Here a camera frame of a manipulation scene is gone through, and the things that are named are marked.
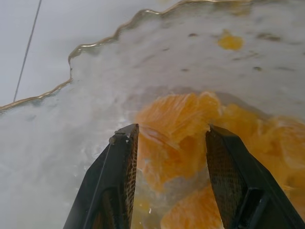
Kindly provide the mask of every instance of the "wavy plate edge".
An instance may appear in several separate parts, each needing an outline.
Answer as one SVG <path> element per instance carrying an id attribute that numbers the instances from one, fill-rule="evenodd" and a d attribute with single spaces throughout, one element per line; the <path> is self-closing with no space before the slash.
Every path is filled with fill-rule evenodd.
<path id="1" fill-rule="evenodd" d="M 88 48 L 92 48 L 92 47 L 95 47 L 95 46 L 102 46 L 104 44 L 111 43 L 113 41 L 118 41 L 120 33 L 125 28 L 132 27 L 132 25 L 135 25 L 136 23 L 141 21 L 144 17 L 146 17 L 149 14 L 158 15 L 159 17 L 163 17 L 166 14 L 170 13 L 171 11 L 176 10 L 178 7 L 181 7 L 183 5 L 186 5 L 186 4 L 192 3 L 192 2 L 215 2 L 215 3 L 217 3 L 217 2 L 251 2 L 251 1 L 253 1 L 253 0 L 182 0 L 182 1 L 174 4 L 170 8 L 168 8 L 168 9 L 166 9 L 164 11 L 161 11 L 161 12 L 150 10 L 150 9 L 140 10 L 140 11 L 138 11 L 132 17 L 131 20 L 129 20 L 128 22 L 126 22 L 126 23 L 124 23 L 122 25 L 120 25 L 117 28 L 117 30 L 115 31 L 114 35 L 112 35 L 110 37 L 106 37 L 106 38 L 104 38 L 102 40 L 99 40 L 99 41 L 97 41 L 95 43 L 92 43 L 92 44 L 80 44 L 80 45 L 78 45 L 70 53 L 70 55 L 68 57 L 68 63 L 69 63 L 69 66 L 70 66 L 70 78 L 67 81 L 57 85 L 52 90 L 50 90 L 48 92 L 45 92 L 45 93 L 43 93 L 41 95 L 34 96 L 34 97 L 29 97 L 29 98 L 25 98 L 25 99 L 21 99 L 21 100 L 15 101 L 13 103 L 10 103 L 10 104 L 4 105 L 4 106 L 0 106 L 0 112 L 4 112 L 4 111 L 7 111 L 7 110 L 10 110 L 10 109 L 12 109 L 14 107 L 17 107 L 19 105 L 22 105 L 23 103 L 26 103 L 26 102 L 29 102 L 29 101 L 32 101 L 32 100 L 44 99 L 47 96 L 49 96 L 49 95 L 53 94 L 54 92 L 60 90 L 61 88 L 65 87 L 66 85 L 68 85 L 69 83 L 71 83 L 73 81 L 72 74 L 71 74 L 71 70 L 72 70 L 72 68 L 71 68 L 71 59 L 73 59 L 74 57 L 79 56 L 82 52 L 85 52 Z"/>

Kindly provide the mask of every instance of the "clear glass dish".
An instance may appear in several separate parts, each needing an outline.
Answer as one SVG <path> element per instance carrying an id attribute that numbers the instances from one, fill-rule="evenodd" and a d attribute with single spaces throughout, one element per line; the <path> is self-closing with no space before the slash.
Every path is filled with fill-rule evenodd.
<path id="1" fill-rule="evenodd" d="M 304 11 L 303 0 L 183 1 L 77 47 L 69 81 L 1 108 L 1 227 L 62 228 L 109 137 L 159 96 L 216 91 L 224 104 L 305 120 Z M 220 46 L 224 31 L 242 47 Z"/>

